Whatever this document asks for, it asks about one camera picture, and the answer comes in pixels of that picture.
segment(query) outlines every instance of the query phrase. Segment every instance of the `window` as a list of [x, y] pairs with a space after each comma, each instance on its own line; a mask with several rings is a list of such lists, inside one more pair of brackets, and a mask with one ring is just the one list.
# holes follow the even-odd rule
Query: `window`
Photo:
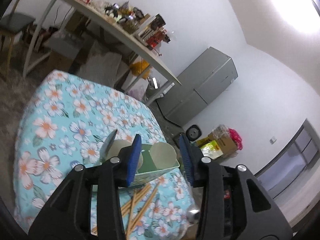
[[302, 125], [286, 147], [256, 176], [272, 198], [283, 192], [319, 153], [311, 135]]

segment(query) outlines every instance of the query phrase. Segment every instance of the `light blue tablecloth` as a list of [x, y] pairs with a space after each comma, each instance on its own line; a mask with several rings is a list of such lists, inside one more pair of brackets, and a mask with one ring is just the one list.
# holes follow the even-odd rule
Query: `light blue tablecloth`
[[[15, 146], [14, 217], [26, 232], [75, 165], [92, 167], [98, 161], [100, 147], [114, 129], [118, 129], [116, 139], [132, 141], [138, 133], [142, 143], [165, 142], [151, 111], [134, 98], [61, 71], [53, 71], [46, 77], [25, 109]], [[190, 198], [180, 170], [161, 176], [152, 185], [157, 181], [158, 193], [130, 235], [133, 240], [179, 239], [189, 226], [185, 210]], [[130, 189], [121, 191], [121, 205], [131, 195]], [[147, 197], [137, 204], [135, 214]], [[124, 217], [124, 227], [127, 220], [128, 216]], [[93, 196], [93, 234], [95, 227]]]

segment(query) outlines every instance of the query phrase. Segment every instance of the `chair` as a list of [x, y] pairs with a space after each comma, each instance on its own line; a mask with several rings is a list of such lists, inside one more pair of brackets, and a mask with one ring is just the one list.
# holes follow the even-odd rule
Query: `chair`
[[34, 17], [15, 12], [15, 9], [16, 9], [19, 1], [20, 0], [16, 0], [15, 4], [13, 5], [11, 13], [2, 17], [0, 20], [0, 36], [1, 36], [0, 52], [3, 50], [5, 37], [7, 36], [10, 38], [6, 69], [4, 71], [2, 71], [2, 69], [0, 68], [0, 74], [4, 77], [5, 81], [8, 79], [14, 38], [21, 31], [24, 32], [29, 27], [31, 27], [33, 22], [35, 21]]

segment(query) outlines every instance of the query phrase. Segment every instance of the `light switch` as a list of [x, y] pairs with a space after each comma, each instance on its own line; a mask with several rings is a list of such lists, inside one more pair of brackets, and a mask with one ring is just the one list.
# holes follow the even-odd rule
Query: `light switch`
[[277, 140], [277, 138], [273, 136], [273, 137], [270, 139], [270, 143], [271, 143], [271, 144], [274, 144], [274, 143], [276, 142], [276, 140]]

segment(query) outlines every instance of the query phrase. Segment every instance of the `metal screw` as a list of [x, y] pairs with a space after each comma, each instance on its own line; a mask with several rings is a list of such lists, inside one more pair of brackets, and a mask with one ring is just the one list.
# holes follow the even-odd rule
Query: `metal screw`
[[247, 167], [241, 164], [241, 165], [238, 165], [238, 170], [239, 171], [246, 171]]
[[112, 157], [112, 158], [110, 159], [110, 162], [111, 162], [111, 163], [119, 163], [119, 162], [120, 162], [120, 159], [119, 159], [118, 157]]
[[211, 158], [209, 158], [209, 157], [202, 157], [202, 158], [201, 158], [201, 161], [202, 161], [203, 163], [210, 163], [210, 162], [211, 162]]
[[84, 166], [82, 164], [78, 164], [75, 166], [75, 171], [82, 171], [84, 169]]

